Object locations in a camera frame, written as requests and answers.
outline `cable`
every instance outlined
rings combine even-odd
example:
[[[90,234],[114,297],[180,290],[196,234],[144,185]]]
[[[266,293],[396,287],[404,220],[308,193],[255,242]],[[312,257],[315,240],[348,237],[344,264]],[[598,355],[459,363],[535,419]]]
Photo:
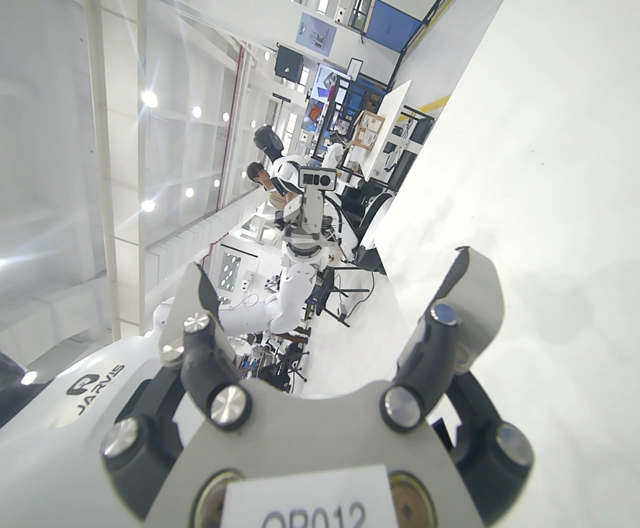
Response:
[[[249,307],[251,308],[252,306],[256,306],[256,304],[258,304],[260,302],[260,296],[257,293],[252,293],[250,295],[247,295],[247,297],[245,297],[244,299],[242,299],[237,305],[232,306],[231,308],[228,308],[227,310],[233,310],[234,308],[237,308],[240,305],[246,304],[247,299],[250,299],[251,297],[253,297],[255,295],[256,297],[256,301],[255,303],[253,303],[252,305],[250,305]]]
[[[345,317],[345,319],[349,319],[349,317],[351,317],[351,314],[353,313],[353,311],[358,307],[359,304],[363,303],[364,301],[366,301],[367,299],[369,299],[369,297],[371,297],[371,294],[373,293],[373,289],[376,287],[376,279],[373,275],[373,271],[371,272],[371,290],[369,291],[369,295],[367,295],[364,299],[358,301],[357,303],[355,303],[355,306],[351,309],[351,312],[349,312],[349,315]]]

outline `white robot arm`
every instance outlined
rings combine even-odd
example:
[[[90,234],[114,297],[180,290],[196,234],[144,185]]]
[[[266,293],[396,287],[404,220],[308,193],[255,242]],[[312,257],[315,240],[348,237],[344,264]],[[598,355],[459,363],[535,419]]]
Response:
[[[310,264],[295,264],[283,268],[280,291],[264,301],[253,304],[242,302],[235,307],[220,307],[218,318],[227,335],[270,330],[285,333],[300,324],[300,310],[311,295],[316,283],[316,269]],[[154,329],[162,331],[173,297],[162,302],[154,310]]]

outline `electronic equipment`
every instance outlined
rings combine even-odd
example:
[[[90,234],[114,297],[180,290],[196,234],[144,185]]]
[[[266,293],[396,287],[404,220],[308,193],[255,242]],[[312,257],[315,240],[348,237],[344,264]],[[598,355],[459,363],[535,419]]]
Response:
[[[293,51],[284,46],[278,47],[276,55],[276,64],[274,67],[275,74],[292,83],[298,84],[302,77],[302,67],[305,59],[297,51]]]
[[[298,187],[305,191],[316,188],[320,191],[335,191],[337,172],[323,167],[301,167],[298,172]]]

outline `man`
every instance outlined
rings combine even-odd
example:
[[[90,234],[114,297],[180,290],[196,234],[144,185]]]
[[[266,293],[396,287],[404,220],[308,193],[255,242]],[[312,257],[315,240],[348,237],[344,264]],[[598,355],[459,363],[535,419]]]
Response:
[[[287,193],[286,196],[280,196],[280,193],[271,183],[271,177],[264,169],[264,165],[262,163],[258,163],[257,161],[250,163],[246,168],[246,173],[254,182],[257,182],[264,187],[264,190],[269,193],[269,203],[279,211],[284,210],[284,206],[296,196],[295,193]]]

